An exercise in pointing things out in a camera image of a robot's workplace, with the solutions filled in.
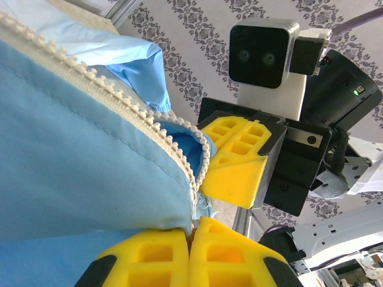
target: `fabric seam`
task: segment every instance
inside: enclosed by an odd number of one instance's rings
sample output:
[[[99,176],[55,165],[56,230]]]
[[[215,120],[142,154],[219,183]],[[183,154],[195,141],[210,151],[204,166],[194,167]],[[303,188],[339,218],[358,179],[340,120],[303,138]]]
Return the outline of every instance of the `fabric seam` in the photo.
[[[180,183],[177,179],[175,179],[173,176],[171,176],[170,174],[168,174],[167,172],[165,172],[163,170],[163,168],[161,166],[159,166],[155,161],[153,161],[152,159],[144,156],[143,154],[139,153],[138,151],[136,151],[135,149],[133,149],[127,142],[125,142],[123,139],[120,139],[118,136],[112,134],[111,132],[105,130],[103,127],[99,126],[98,124],[96,124],[95,122],[93,122],[92,120],[88,119],[86,116],[84,115],[81,115],[79,112],[77,112],[76,110],[72,109],[71,107],[69,107],[68,105],[64,104],[63,102],[61,102],[59,99],[56,99],[52,94],[48,93],[47,91],[43,90],[42,88],[39,88],[37,87],[34,83],[28,81],[25,77],[15,73],[11,68],[9,68],[8,66],[5,66],[3,63],[0,63],[0,65],[8,72],[11,72],[12,74],[14,74],[15,76],[17,76],[18,78],[20,79],[23,79],[27,84],[29,84],[30,86],[34,87],[35,89],[37,90],[40,90],[42,91],[44,94],[46,94],[47,96],[49,96],[51,99],[57,101],[60,105],[62,105],[63,107],[67,108],[68,110],[70,110],[71,112],[79,115],[81,118],[85,119],[88,123],[91,123],[93,124],[94,126],[96,126],[97,128],[103,130],[106,134],[114,137],[115,139],[119,140],[120,142],[122,142],[124,145],[126,145],[128,148],[130,148],[132,151],[134,151],[135,153],[137,153],[138,155],[140,155],[141,157],[144,157],[145,159],[151,161],[152,163],[154,163],[156,166],[158,166],[164,174],[166,174],[168,177],[172,178],[174,181],[176,181],[178,184],[180,184],[183,188],[185,188],[185,186]]]

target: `zipper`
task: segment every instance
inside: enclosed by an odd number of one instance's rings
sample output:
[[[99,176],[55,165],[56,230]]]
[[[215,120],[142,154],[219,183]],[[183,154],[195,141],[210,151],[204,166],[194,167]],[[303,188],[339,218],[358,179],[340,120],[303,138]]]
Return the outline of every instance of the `zipper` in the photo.
[[[1,10],[0,23],[2,24],[0,27],[5,28],[1,29],[1,38],[5,42],[80,90],[85,91],[94,100],[133,124],[165,150],[190,181],[192,218],[196,217],[197,192],[205,178],[210,162],[210,146],[203,133],[196,126],[171,113],[163,114],[140,108],[138,103],[132,102],[131,96],[125,96],[122,90],[116,91],[114,83],[106,83],[105,76],[97,76],[96,69],[89,70],[85,62],[77,63],[76,56],[67,56],[64,48],[56,48],[54,42],[46,41],[43,35],[35,33],[32,28],[26,27],[21,21]],[[186,156],[183,155],[182,149],[178,148],[178,143],[173,142],[172,136],[168,136],[167,130],[161,129],[161,124],[157,121],[175,123],[196,135],[203,150],[202,167],[196,177]]]

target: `depth camera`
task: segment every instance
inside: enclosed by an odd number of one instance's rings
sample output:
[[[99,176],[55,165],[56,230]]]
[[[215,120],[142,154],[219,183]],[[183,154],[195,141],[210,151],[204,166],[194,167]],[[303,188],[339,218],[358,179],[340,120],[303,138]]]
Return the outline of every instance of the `depth camera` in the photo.
[[[252,86],[278,88],[288,76],[299,25],[293,20],[246,19],[230,31],[229,76]]]

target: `damask pattern wallpaper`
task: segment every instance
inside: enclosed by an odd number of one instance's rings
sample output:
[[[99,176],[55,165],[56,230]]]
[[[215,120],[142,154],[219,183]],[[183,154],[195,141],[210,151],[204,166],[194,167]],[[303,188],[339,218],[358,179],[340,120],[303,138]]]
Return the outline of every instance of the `damask pattern wallpaper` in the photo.
[[[228,76],[229,32],[247,17],[295,19],[301,29],[333,28],[383,6],[382,0],[144,0],[119,28],[123,35],[158,43],[164,52],[174,112],[196,122],[203,97],[235,102],[238,85]],[[340,35],[340,51],[383,88],[383,20]],[[383,142],[383,103],[352,130],[353,136]],[[265,226],[302,224],[347,212],[383,197],[371,192],[324,200],[309,197],[299,217],[264,205],[256,212]]]

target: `camera lens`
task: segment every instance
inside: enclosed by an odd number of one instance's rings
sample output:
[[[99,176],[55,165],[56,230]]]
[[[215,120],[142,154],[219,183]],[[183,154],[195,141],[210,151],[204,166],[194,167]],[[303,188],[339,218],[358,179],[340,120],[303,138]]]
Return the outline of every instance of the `camera lens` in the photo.
[[[273,53],[266,53],[263,55],[262,61],[267,66],[272,66],[275,63],[275,56]]]
[[[238,57],[241,61],[246,62],[250,59],[250,53],[247,50],[242,50],[239,52]]]

